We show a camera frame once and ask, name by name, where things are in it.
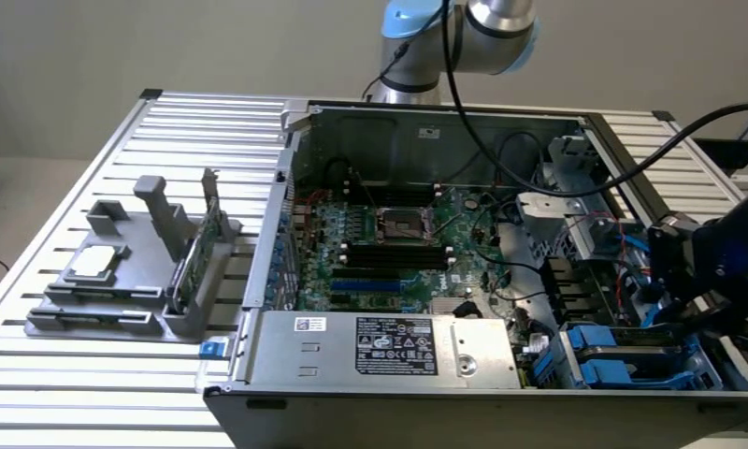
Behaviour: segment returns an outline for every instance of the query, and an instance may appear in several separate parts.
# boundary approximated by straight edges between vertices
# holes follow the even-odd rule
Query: white wall
[[[0,154],[90,158],[144,87],[355,97],[384,0],[0,0]],[[467,101],[670,109],[748,99],[748,0],[539,0],[527,67]],[[731,134],[742,122],[719,127]]]

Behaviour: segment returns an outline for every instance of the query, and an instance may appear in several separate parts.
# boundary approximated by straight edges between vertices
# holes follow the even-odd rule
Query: power supply label
[[[432,319],[356,320],[355,368],[360,374],[437,375]]]

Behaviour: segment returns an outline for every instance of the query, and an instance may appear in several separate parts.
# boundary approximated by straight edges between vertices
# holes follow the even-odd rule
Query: aluminum extrusion table
[[[171,201],[203,214],[201,170],[212,167],[220,171],[221,206],[244,228],[208,332],[236,330],[283,148],[285,101],[162,92],[130,110],[0,284],[0,447],[232,447],[195,389],[197,371],[219,376],[228,362],[201,362],[197,345],[30,339],[22,326],[86,234],[84,212],[94,200],[116,199],[126,210],[144,210],[132,194],[134,181],[161,175]],[[638,160],[679,129],[648,112],[598,112]],[[646,176],[668,207],[702,221],[720,217],[743,197],[691,140]]]

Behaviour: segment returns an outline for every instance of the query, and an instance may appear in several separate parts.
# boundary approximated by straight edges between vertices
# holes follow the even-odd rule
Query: green circuit board
[[[465,199],[477,198],[468,191],[452,189],[427,208],[415,208],[413,214],[421,215],[428,229],[423,239],[416,233],[396,226],[383,231],[381,209],[375,206],[349,205],[343,201],[328,200],[315,205],[309,232],[312,239],[301,245],[300,289],[297,308],[307,311],[387,311],[421,313],[429,311],[429,304],[437,297],[463,297],[487,295],[489,286],[504,273],[504,269],[487,262],[473,251],[471,228],[481,209],[467,209]],[[409,208],[395,208],[395,212]],[[477,229],[489,236],[493,225],[485,214]],[[489,246],[489,238],[479,245],[480,252],[488,257],[503,260],[497,246]],[[357,244],[412,244],[451,247],[456,259],[445,270],[400,269],[397,292],[343,292],[345,302],[332,301],[333,269],[344,268],[339,257],[341,243]]]

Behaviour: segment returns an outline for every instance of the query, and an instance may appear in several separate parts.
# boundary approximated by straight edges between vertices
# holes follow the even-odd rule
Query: blue tab
[[[589,360],[580,366],[585,384],[602,388],[631,388],[632,379],[622,360]]]
[[[220,341],[204,341],[200,345],[201,360],[223,360],[227,344]]]
[[[612,331],[607,326],[576,326],[583,332],[585,346],[615,346]]]
[[[584,326],[576,326],[567,331],[568,341],[571,341],[571,347],[573,349],[583,349],[585,347],[585,338],[583,337],[583,331],[580,330]]]

